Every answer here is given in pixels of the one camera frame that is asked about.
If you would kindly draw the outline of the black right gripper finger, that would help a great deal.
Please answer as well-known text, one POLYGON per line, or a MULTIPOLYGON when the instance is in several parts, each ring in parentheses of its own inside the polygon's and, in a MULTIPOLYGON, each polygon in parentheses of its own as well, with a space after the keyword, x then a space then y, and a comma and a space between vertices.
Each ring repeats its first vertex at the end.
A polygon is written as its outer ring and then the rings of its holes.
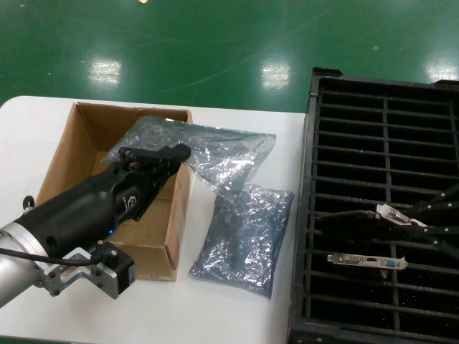
POLYGON ((414 203, 410 214, 416 218, 458 217, 458 184, 441 191, 429 201, 414 203))
POLYGON ((409 238, 420 239, 437 250, 458 258, 458 226, 428 226, 412 221, 405 229, 409 238))

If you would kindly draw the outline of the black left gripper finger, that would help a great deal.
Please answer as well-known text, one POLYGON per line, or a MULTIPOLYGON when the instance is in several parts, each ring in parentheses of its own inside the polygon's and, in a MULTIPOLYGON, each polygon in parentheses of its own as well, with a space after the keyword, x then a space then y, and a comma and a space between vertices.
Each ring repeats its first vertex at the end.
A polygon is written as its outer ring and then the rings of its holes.
POLYGON ((138 171, 146 179, 146 198, 172 198, 178 173, 182 167, 176 161, 162 163, 139 163, 138 171))
POLYGON ((124 163, 160 166, 163 163, 183 163, 191 156, 191 148, 184 144, 178 144, 172 148, 164 146, 160 150, 121 147, 118 155, 124 163))

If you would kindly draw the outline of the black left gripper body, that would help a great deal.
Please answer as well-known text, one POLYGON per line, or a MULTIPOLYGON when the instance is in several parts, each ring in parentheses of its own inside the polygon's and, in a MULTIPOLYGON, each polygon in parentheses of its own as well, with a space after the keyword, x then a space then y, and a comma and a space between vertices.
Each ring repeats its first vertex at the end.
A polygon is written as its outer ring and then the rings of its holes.
POLYGON ((20 217, 48 257, 90 248, 126 220, 138 221, 164 185, 157 168, 127 171, 111 166, 20 217))

